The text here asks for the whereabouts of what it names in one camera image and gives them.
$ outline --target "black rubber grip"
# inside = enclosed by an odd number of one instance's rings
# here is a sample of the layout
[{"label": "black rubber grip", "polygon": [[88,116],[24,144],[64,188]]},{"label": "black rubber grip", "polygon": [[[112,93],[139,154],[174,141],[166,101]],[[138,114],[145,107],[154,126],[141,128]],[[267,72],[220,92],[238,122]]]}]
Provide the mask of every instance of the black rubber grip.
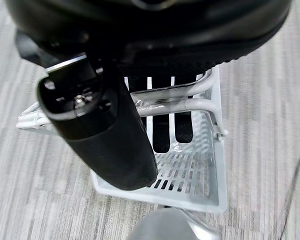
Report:
[{"label": "black rubber grip", "polygon": [[[100,118],[103,117],[94,107],[76,116],[77,121],[68,117],[63,118],[65,113],[51,114],[50,106],[46,105],[49,103],[47,98],[50,95],[42,91],[42,81],[39,83],[38,99],[42,110],[57,130],[63,126],[60,135],[101,178],[122,190],[130,191],[147,187],[156,180],[158,174],[156,159],[147,133],[123,79],[109,84],[117,85],[112,89],[117,95],[117,105],[115,102],[111,105],[111,107],[116,105],[117,111],[113,111],[116,117],[114,123],[98,133],[95,132],[95,128],[89,127],[94,120],[100,123]],[[65,137],[67,131],[65,126],[72,133],[73,128],[85,130],[86,133],[81,133],[81,136],[89,135],[89,129],[93,129],[93,132],[89,137],[75,138],[71,135],[69,139]]]}]

